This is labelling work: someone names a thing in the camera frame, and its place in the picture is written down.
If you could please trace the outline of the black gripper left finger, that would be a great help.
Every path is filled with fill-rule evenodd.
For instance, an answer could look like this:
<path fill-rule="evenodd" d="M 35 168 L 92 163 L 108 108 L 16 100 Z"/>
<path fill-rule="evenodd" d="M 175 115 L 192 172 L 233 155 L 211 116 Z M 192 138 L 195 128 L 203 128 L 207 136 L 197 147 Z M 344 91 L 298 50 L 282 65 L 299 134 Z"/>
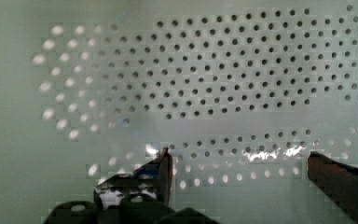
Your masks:
<path fill-rule="evenodd" d="M 155 159 L 132 173 L 113 175 L 98 184 L 93 191 L 93 200 L 99 209 L 108 209 L 119 206 L 127 196 L 145 194 L 168 205 L 172 177 L 172 155 L 165 147 Z"/>

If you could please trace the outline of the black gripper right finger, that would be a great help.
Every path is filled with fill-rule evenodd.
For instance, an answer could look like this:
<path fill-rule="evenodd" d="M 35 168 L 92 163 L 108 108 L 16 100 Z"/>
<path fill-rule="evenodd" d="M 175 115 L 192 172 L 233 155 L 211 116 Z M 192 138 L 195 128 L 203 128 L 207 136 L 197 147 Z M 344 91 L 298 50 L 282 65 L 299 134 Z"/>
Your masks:
<path fill-rule="evenodd" d="M 358 224 L 358 168 L 312 151 L 308 178 L 345 214 Z"/>

